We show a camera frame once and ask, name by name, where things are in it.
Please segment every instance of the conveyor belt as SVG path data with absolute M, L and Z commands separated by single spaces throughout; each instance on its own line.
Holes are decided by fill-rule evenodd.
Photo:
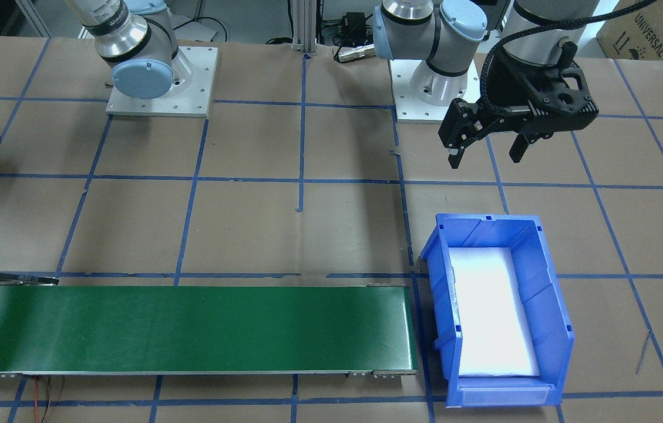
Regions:
M 0 374 L 416 371 L 406 287 L 0 286 Z

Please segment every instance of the blue tape grid line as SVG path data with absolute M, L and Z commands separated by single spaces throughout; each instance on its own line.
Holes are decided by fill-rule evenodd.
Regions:
M 493 152 L 493 145 L 490 142 L 490 137 L 485 137 L 487 144 L 487 152 L 490 155 L 490 162 L 493 164 L 493 173 L 496 175 L 496 185 L 498 185 L 498 193 L 501 195 L 501 203 L 503 204 L 503 211 L 509 213 L 509 204 L 506 203 L 506 193 L 503 192 L 503 182 L 501 182 L 501 175 L 498 173 L 498 162 L 496 161 L 495 152 Z
M 149 423 L 155 423 L 156 412 L 159 409 L 159 396 L 161 394 L 161 384 L 164 382 L 164 377 L 159 375 L 156 377 L 156 385 L 154 386 L 154 399 L 151 403 L 151 413 L 149 414 Z
M 631 94 L 632 98 L 634 98 L 634 102 L 637 104 L 637 108 L 639 108 L 640 113 L 642 113 L 642 117 L 645 119 L 645 123 L 647 123 L 647 128 L 650 129 L 650 134 L 652 134 L 653 139 L 655 142 L 658 144 L 658 148 L 662 153 L 662 158 L 663 158 L 663 147 L 661 141 L 659 141 L 658 134 L 656 134 L 655 129 L 652 127 L 652 123 L 650 122 L 649 118 L 647 117 L 647 113 L 645 113 L 645 109 L 642 107 L 642 104 L 640 104 L 640 100 L 637 99 L 637 94 L 634 93 L 634 88 L 631 87 L 631 84 L 629 83 L 629 80 L 627 80 L 626 75 L 624 75 L 624 70 L 621 69 L 621 65 L 618 64 L 617 61 L 613 61 L 615 64 L 616 69 L 618 69 L 618 74 L 621 75 L 621 78 L 624 80 L 624 83 L 626 84 L 626 88 L 629 89 L 629 93 Z
M 104 148 L 104 143 L 106 142 L 106 137 L 109 134 L 109 128 L 112 125 L 113 117 L 110 115 L 106 120 L 104 125 L 104 131 L 102 132 L 101 139 L 99 141 L 99 146 L 97 147 L 97 152 L 94 155 L 94 161 L 92 162 L 92 167 L 89 169 L 89 174 L 86 176 L 86 184 L 83 187 L 83 192 L 81 193 L 81 198 L 78 200 L 78 206 L 76 206 L 76 214 L 73 215 L 73 222 L 70 223 L 70 230 L 68 230 L 68 236 L 65 238 L 65 245 L 62 247 L 62 253 L 60 253 L 60 260 L 57 263 L 57 270 L 55 271 L 55 277 L 59 277 L 62 273 L 62 267 L 65 265 L 65 258 L 68 256 L 68 250 L 70 250 L 70 243 L 73 241 L 73 234 L 76 233 L 76 227 L 78 226 L 78 220 L 81 217 L 81 210 L 83 205 L 86 202 L 86 196 L 89 195 L 90 185 L 92 185 L 92 180 L 94 180 L 94 173 L 96 171 L 97 165 L 99 164 L 99 158 L 101 157 L 101 152 Z
M 0 173 L 0 177 L 24 177 L 25 179 L 87 179 L 87 174 L 54 173 Z M 153 174 L 94 174 L 92 179 L 113 180 L 192 180 L 191 176 L 154 176 Z M 280 184 L 382 184 L 397 185 L 401 180 L 391 179 L 299 179 L 299 177 L 240 177 L 240 176 L 198 176 L 200 182 L 273 182 Z M 498 187 L 498 182 L 479 180 L 404 180 L 405 185 L 445 185 Z M 663 185 L 613 185 L 613 184 L 568 184 L 552 182 L 504 182 L 502 187 L 535 188 L 605 188 L 610 190 L 663 190 Z
M 391 112 L 391 120 L 393 122 L 393 139 L 395 146 L 399 145 L 399 132 L 396 129 L 396 112 Z M 404 220 L 404 235 L 407 241 L 407 259 L 409 260 L 409 267 L 414 268 L 415 253 L 412 251 L 412 233 L 409 227 L 409 211 L 407 209 L 407 189 L 404 184 L 404 168 L 402 165 L 402 156 L 395 152 L 396 156 L 396 171 L 399 175 L 399 193 L 402 198 L 402 217 Z M 420 301 L 420 284 L 418 284 L 418 277 L 414 271 L 409 273 L 410 280 L 412 281 L 412 291 L 415 295 L 415 314 L 418 319 L 418 338 L 420 339 L 420 358 L 422 359 L 423 368 L 423 382 L 425 382 L 425 401 L 428 404 L 428 421 L 429 423 L 436 423 L 436 413 L 433 407 L 433 391 L 430 388 L 430 367 L 428 367 L 428 340 L 425 337 L 425 325 L 423 324 L 423 311 L 422 301 Z
M 301 103 L 299 104 L 299 184 L 297 195 L 297 209 L 300 213 L 305 206 L 305 116 L 307 115 L 307 104 L 305 100 L 308 94 L 308 67 L 307 62 L 310 59 L 308 54 L 302 56 L 302 86 Z
M 0 270 L 2 273 L 20 274 L 26 276 L 44 276 L 44 277 L 59 277 L 59 278 L 174 278 L 175 273 L 120 273 L 119 271 L 111 271 L 104 273 L 98 271 L 97 273 L 83 273 L 82 271 L 61 271 L 59 274 L 56 271 L 14 271 L 14 270 Z M 187 273 L 182 271 L 181 278 L 288 278 L 293 276 L 302 276 L 301 273 Z M 328 279 L 407 279 L 407 278 L 427 279 L 427 273 L 329 273 L 326 275 Z M 617 274 L 617 273 L 559 273 L 559 279 L 663 279 L 663 274 L 637 274 L 631 275 Z
M 299 377 L 297 373 L 292 375 L 292 396 L 290 397 L 290 412 L 289 412 L 289 421 L 290 423 L 297 423 L 297 386 L 299 385 Z
M 10 125 L 12 124 L 12 121 L 15 119 L 15 115 L 17 115 L 18 113 L 19 107 L 21 107 L 22 99 L 25 98 L 26 93 L 28 92 L 28 88 L 30 88 L 31 86 L 31 81 L 33 81 L 33 77 L 36 76 L 36 71 L 39 69 L 39 64 L 41 64 L 48 46 L 49 46 L 49 40 L 47 39 L 46 42 L 44 43 L 44 47 L 39 53 L 39 57 L 36 59 L 36 63 L 34 64 L 33 69 L 31 69 L 31 74 L 28 75 L 28 80 L 26 81 L 25 86 L 23 86 L 23 91 L 21 91 L 21 96 L 19 97 L 18 101 L 15 102 L 15 106 L 12 108 L 12 112 L 10 113 L 10 118 L 8 118 L 7 122 L 5 123 L 5 128 L 0 134 L 0 145 L 5 139 L 5 136 L 8 130 L 10 129 Z
M 18 408 L 21 406 L 21 398 L 23 397 L 23 391 L 26 388 L 26 382 L 29 378 L 22 378 L 21 383 L 18 385 L 18 389 L 15 390 L 15 399 L 10 406 L 10 414 L 7 416 L 7 423 L 14 423 L 15 414 L 18 412 Z
M 592 177 L 592 173 L 590 171 L 590 167 L 587 166 L 587 161 L 584 158 L 584 153 L 581 151 L 581 146 L 579 145 L 579 141 L 576 137 L 575 132 L 573 131 L 571 132 L 571 137 L 574 141 L 576 150 L 579 153 L 579 157 L 581 158 L 581 164 L 583 164 L 584 166 L 584 171 L 587 172 L 587 177 L 589 178 L 590 183 L 592 185 L 595 185 L 594 178 Z M 596 187 L 593 187 L 593 191 L 595 193 L 595 198 L 597 199 L 597 204 L 600 207 L 600 211 L 603 214 L 603 218 L 605 219 L 605 225 L 608 227 L 608 232 L 610 233 L 610 236 L 613 240 L 613 245 L 615 246 L 616 252 L 618 253 L 618 258 L 621 260 L 621 265 L 624 267 L 624 273 L 626 273 L 627 280 L 629 281 L 629 286 L 631 287 L 631 291 L 634 294 L 634 298 L 637 300 L 637 306 L 640 308 L 642 319 L 645 322 L 645 326 L 647 327 L 648 330 L 650 330 L 650 333 L 652 334 L 651 337 L 652 344 L 654 346 L 655 351 L 658 353 L 658 358 L 661 361 L 662 370 L 663 370 L 662 350 L 661 347 L 659 347 L 658 338 L 656 337 L 655 332 L 652 330 L 652 325 L 650 324 L 650 320 L 647 316 L 647 311 L 645 311 L 645 306 L 644 303 L 642 302 L 642 298 L 640 297 L 640 294 L 637 291 L 637 286 L 635 286 L 634 284 L 634 278 L 631 277 L 631 271 L 629 271 L 629 265 L 627 264 L 626 258 L 624 257 L 624 251 L 621 248 L 621 244 L 618 242 L 618 237 L 615 235 L 615 231 L 613 230 L 613 225 L 611 224 L 608 212 L 605 211 L 605 204 L 603 204 L 603 198 L 600 196 L 600 191 Z
M 193 204 L 195 203 L 196 191 L 198 188 L 198 174 L 203 161 L 203 150 L 206 148 L 206 137 L 208 134 L 208 119 L 203 121 L 203 131 L 200 134 L 200 146 L 198 147 L 198 158 L 195 162 L 195 170 L 191 178 L 191 192 L 188 197 L 188 209 L 186 210 L 186 221 L 183 224 L 183 238 L 180 242 L 180 252 L 177 255 L 177 266 L 175 268 L 174 286 L 179 286 L 181 274 L 183 273 L 183 260 L 186 257 L 186 247 L 188 246 L 188 233 L 190 232 L 190 223 L 193 216 Z
M 31 377 L 23 377 L 22 384 L 30 381 Z M 33 407 L 33 401 L 20 400 L 23 396 L 16 396 L 12 401 L 0 401 L 0 408 L 10 407 L 12 410 Z M 603 398 L 658 398 L 663 397 L 663 391 L 608 391 L 608 392 L 570 392 L 564 394 L 565 400 L 589 400 Z M 425 396 L 403 396 L 403 397 L 320 397 L 297 399 L 297 405 L 307 404 L 392 404 L 393 402 L 427 402 Z M 433 403 L 445 402 L 446 397 L 442 395 L 433 396 Z M 39 401 L 39 407 L 46 407 L 46 401 Z M 191 406 L 270 406 L 289 405 L 292 398 L 193 398 L 193 399 L 114 399 L 114 401 L 88 401 L 87 399 L 63 399 L 63 401 L 52 402 L 52 407 L 191 407 Z

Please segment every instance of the cable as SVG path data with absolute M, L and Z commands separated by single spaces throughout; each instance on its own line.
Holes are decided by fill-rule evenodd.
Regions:
M 228 40 L 227 28 L 224 27 L 224 24 L 221 23 L 221 21 L 219 21 L 219 19 L 216 19 L 216 18 L 213 18 L 213 17 L 210 17 L 210 16 L 194 17 L 193 19 L 190 19 L 189 21 L 183 22 L 183 23 L 179 24 L 178 26 L 175 26 L 172 30 L 174 31 L 175 29 L 180 29 L 180 28 L 184 27 L 185 25 L 192 24 L 192 22 L 198 22 L 201 19 L 209 19 L 210 21 L 214 21 L 217 24 L 219 24 L 219 26 L 221 26 L 221 29 L 224 31 L 224 42 L 227 42 L 227 40 Z
M 292 19 L 292 0 L 287 0 L 287 16 L 289 16 L 289 31 L 294 38 L 294 21 Z
M 39 377 L 33 377 L 33 421 L 39 423 Z
M 365 19 L 363 19 L 363 21 L 358 22 L 357 25 L 353 26 L 352 29 L 347 31 L 347 34 L 339 40 L 339 48 L 337 48 L 336 53 L 334 53 L 335 62 L 339 62 L 339 51 L 342 50 L 342 44 L 344 43 L 344 41 L 348 40 L 349 36 L 352 35 L 352 33 L 355 32 L 355 30 L 358 29 L 360 25 L 365 24 L 368 21 L 368 19 L 371 18 L 371 16 L 373 16 L 373 14 L 369 14 L 368 16 L 366 16 Z
M 613 11 L 609 14 L 590 16 L 581 19 L 571 19 L 570 21 L 553 22 L 548 25 L 537 26 L 535 28 L 525 29 L 524 31 L 515 32 L 506 38 L 502 38 L 500 41 L 498 41 L 498 43 L 496 43 L 495 46 L 493 46 L 493 48 L 490 49 L 490 51 L 487 52 L 487 56 L 485 56 L 485 62 L 482 65 L 482 70 L 480 72 L 480 97 L 482 101 L 484 101 L 485 107 L 487 107 L 487 110 L 489 110 L 489 112 L 493 113 L 494 115 L 508 116 L 510 113 L 508 108 L 494 105 L 490 102 L 490 99 L 487 98 L 487 72 L 490 69 L 490 64 L 493 62 L 493 57 L 496 55 L 496 51 L 498 51 L 499 48 L 502 48 L 502 46 L 516 40 L 517 38 L 524 38 L 530 35 L 540 34 L 541 32 L 553 31 L 554 29 L 575 29 L 587 24 L 594 24 L 595 22 L 615 19 L 617 17 L 639 11 L 642 8 L 646 8 L 656 1 L 657 0 L 642 0 L 642 2 L 635 3 L 628 8 L 623 8 L 620 11 Z
M 41 378 L 42 382 L 44 382 L 44 387 L 47 390 L 47 406 L 44 407 L 44 415 L 42 416 L 42 421 L 41 423 L 44 423 L 44 420 L 47 418 L 47 412 L 49 412 L 49 407 L 52 406 L 52 377 L 47 377 L 46 380 L 44 378 Z
M 292 43 L 292 38 L 289 37 L 277 37 L 271 38 L 269 41 L 266 41 L 267 45 L 286 45 L 286 43 Z

